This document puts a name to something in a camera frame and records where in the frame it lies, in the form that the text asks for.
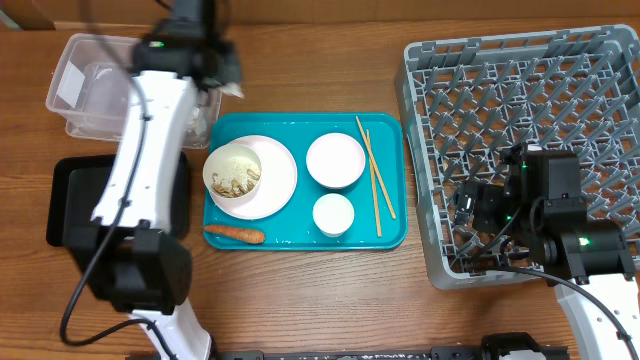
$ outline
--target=carrot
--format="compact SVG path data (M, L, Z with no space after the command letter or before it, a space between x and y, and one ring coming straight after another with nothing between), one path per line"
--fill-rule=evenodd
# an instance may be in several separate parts
M264 233L260 230L243 229L225 225L205 225L204 231L244 241L249 244L262 244L265 239Z

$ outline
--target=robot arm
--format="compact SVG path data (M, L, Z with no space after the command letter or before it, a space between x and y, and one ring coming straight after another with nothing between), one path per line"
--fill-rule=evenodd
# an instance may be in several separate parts
M92 223L71 228L64 240L83 272L92 261L96 264L87 277L96 298L157 327L161 338L141 324L162 359L170 355L163 349L181 360L207 360L215 354L215 342L187 299L191 255L170 235L173 182L199 93L212 88L239 92L237 57L215 28L214 10L214 0L174 1L171 18L134 48L130 72L138 91L130 93L109 181ZM121 207L127 187L127 202ZM114 223L117 230L106 240L104 234ZM97 257L106 241L108 247Z
M465 182L454 199L456 224L466 224L473 214L474 229L488 233L502 229L500 234L511 237L506 241L529 249L529 257L544 267L545 274L573 282L603 303L637 348L640 315L631 253L615 222L588 220L578 157L571 151L516 145L503 151L501 158L509 166L504 187ZM502 241L499 236L495 240L468 259L470 266ZM491 270L514 270L505 268L508 255L499 259L501 266ZM553 281L548 284L555 288L583 358L630 358L630 349L601 309L573 289Z
M589 284L580 285L599 299L618 318L636 349L640 348L640 314L638 285L627 281L622 274L594 275ZM618 339L618 331L604 313L577 292L554 286L558 303L562 306L575 336L583 359L630 359L629 349Z

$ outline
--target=wooden chopsticks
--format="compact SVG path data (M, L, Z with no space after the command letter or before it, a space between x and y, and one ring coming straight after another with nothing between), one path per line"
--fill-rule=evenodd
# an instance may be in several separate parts
M369 133L369 129L367 129L367 138L365 139L365 143L371 147L371 134ZM378 237L382 237L382 227L380 227L380 210L378 210L378 189L376 186L376 176L373 170L373 162L371 161L371 156L369 156L369 173L371 173L371 192L373 193L373 211L376 213L376 231L378 233Z
M382 194L384 195L384 199L387 201L387 206L389 207L389 212L391 212L391 218L395 220L396 212L393 210L393 205L391 204L391 199L389 198L389 194L387 193L387 188L384 186L384 181L382 180L382 175L380 175L380 170L378 170L378 164L376 164L376 159L373 157L373 151L371 151L371 144L367 141L367 135L364 133L364 129L362 128L362 124L360 123L360 118L356 115L356 122L358 123L358 128L360 129L360 134L362 135L362 139L364 141L364 145L367 148L367 152L369 153L369 160L371 165L373 165L373 170L378 177L378 181L380 182L380 188L382 189Z

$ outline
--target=plastic dish rack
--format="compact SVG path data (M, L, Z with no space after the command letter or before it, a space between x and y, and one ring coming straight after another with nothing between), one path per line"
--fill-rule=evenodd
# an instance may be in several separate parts
M465 260L490 235L455 226L449 202L465 179L502 184L506 168L499 151L521 142L578 154L589 216L618 222L640 264L639 51L638 37L626 25L405 48L396 92L416 176L428 276L436 287L531 279L471 271ZM493 250L485 260L498 256Z

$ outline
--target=turquoise tray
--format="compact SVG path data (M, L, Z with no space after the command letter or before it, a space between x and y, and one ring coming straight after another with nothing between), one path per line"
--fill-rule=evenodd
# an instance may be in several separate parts
M382 237L376 235L369 165L360 179L342 190L329 190L318 184L306 165L307 149L318 137L340 132L352 136L364 149L355 116L369 129L373 153L387 187L396 220L391 219L378 184L378 203ZM264 135L278 140L293 155L298 167L298 184L291 200L277 213L260 220L240 220L220 210L205 191L203 225L223 224L259 229L266 234L260 245L250 245L210 233L207 242L224 250L383 250L392 249L407 236L407 189L404 172L400 123L383 113L233 113L221 117L211 133L210 152L242 136ZM355 220L337 238L324 236L313 222L313 204L320 196L337 192L355 208Z

